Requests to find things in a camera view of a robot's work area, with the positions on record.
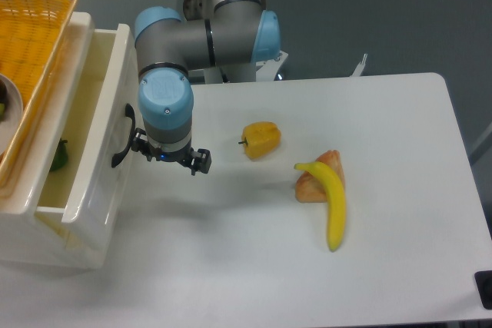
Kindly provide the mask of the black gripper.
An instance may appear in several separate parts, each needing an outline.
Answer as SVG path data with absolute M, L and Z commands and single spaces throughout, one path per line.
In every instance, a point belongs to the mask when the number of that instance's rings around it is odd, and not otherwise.
M 168 163 L 179 163 L 191 169 L 191 175 L 207 174 L 211 167 L 211 152 L 207 149 L 191 148 L 191 129 L 184 132 L 145 131 L 136 128 L 131 140 L 131 150 L 145 156 L 147 161 L 155 159 Z

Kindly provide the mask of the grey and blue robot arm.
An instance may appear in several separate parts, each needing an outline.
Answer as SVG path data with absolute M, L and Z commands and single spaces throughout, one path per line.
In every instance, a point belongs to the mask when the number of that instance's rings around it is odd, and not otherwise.
M 183 20 L 173 8 L 151 7 L 135 20 L 138 109 L 127 148 L 147 160 L 176 162 L 206 174 L 211 154 L 191 146 L 193 70 L 251 64 L 279 56 L 278 17 L 261 0 L 211 0 L 211 16 Z

